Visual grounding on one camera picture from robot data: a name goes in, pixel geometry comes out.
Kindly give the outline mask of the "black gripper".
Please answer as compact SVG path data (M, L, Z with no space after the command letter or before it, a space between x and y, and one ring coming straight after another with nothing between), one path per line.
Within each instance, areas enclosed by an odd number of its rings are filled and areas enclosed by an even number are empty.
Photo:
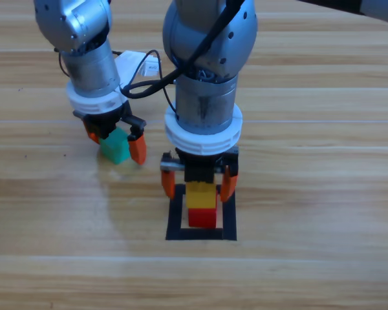
M146 126L146 121L133 114L128 101L120 107L103 114L86 114L74 110L73 115L82 120L88 137L98 145L100 144L100 139L109 137L119 121L129 124L131 126L131 133L128 135L127 140L130 157L139 165L145 163L146 142L144 127Z
M233 146L229 150L215 155L194 155L175 149L177 157L165 152L160 162L161 184L169 199L175 197L175 172L184 172L184 181L203 181L213 183L215 174L222 174L220 197L227 202L237 185L239 171L239 148Z

